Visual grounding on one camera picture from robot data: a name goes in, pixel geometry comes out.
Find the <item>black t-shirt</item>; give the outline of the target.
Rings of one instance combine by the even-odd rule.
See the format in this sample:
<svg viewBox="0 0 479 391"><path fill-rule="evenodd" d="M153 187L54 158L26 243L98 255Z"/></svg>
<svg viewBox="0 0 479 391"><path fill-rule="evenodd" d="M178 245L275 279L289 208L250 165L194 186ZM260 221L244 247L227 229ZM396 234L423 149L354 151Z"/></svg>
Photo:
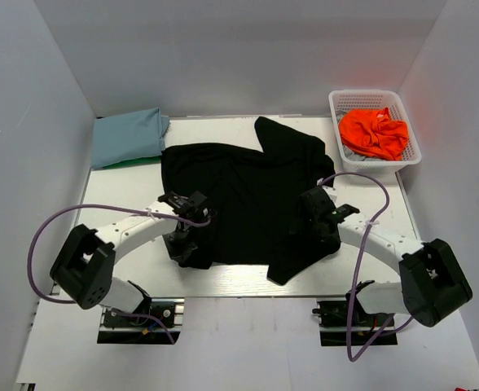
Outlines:
<svg viewBox="0 0 479 391"><path fill-rule="evenodd" d="M266 265L267 277L284 285L341 247L337 233L321 238L300 196L330 178L334 163L324 141L260 116L253 128L261 150L222 143L168 147L161 156L166 192L206 196L208 226L188 237L189 248L170 257L185 268L214 263Z"/></svg>

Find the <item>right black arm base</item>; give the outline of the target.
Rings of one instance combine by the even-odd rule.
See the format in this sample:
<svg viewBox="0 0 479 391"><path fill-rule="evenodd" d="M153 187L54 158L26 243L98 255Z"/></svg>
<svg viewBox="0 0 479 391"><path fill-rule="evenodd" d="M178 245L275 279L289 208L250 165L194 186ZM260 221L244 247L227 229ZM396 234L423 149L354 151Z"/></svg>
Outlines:
<svg viewBox="0 0 479 391"><path fill-rule="evenodd" d="M349 298L349 292L344 296L319 298L312 309L312 315L319 322L319 338L322 347L346 347ZM351 318L352 346L363 347L388 317L385 313L367 314L358 300L355 300Z"/></svg>

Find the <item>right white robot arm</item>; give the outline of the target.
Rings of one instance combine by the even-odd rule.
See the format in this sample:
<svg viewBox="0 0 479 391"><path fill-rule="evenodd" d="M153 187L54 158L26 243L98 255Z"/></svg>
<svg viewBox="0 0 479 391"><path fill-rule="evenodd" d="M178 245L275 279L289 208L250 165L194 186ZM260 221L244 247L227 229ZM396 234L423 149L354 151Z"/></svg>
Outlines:
<svg viewBox="0 0 479 391"><path fill-rule="evenodd" d="M408 314L433 327L472 299L472 289L451 246L442 239L422 242L378 226L349 204L337 206L329 187L301 194L295 233L316 249L348 244L394 271L397 282L356 283L345 299L352 323L375 315Z"/></svg>

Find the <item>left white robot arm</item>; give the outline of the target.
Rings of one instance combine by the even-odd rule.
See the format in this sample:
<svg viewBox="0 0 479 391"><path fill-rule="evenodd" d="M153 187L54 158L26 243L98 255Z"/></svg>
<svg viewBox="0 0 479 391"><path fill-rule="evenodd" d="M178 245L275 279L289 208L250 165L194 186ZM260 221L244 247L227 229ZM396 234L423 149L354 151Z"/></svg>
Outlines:
<svg viewBox="0 0 479 391"><path fill-rule="evenodd" d="M151 315L151 297L136 283L113 275L115 265L144 244L163 239L169 255L183 261L197 249L194 231L209 225L207 197L196 191L185 197L172 191L145 209L107 210L129 216L106 226L75 226L51 267L50 276L82 309L97 305L122 312L134 325Z"/></svg>

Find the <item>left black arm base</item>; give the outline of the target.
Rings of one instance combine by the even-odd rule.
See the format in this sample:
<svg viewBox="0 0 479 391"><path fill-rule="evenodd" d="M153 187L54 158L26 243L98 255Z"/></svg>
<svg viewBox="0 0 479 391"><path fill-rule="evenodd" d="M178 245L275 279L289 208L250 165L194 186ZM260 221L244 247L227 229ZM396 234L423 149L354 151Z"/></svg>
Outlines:
<svg viewBox="0 0 479 391"><path fill-rule="evenodd" d="M182 331L185 301L153 299L138 315L103 311L97 343L100 345L173 345Z"/></svg>

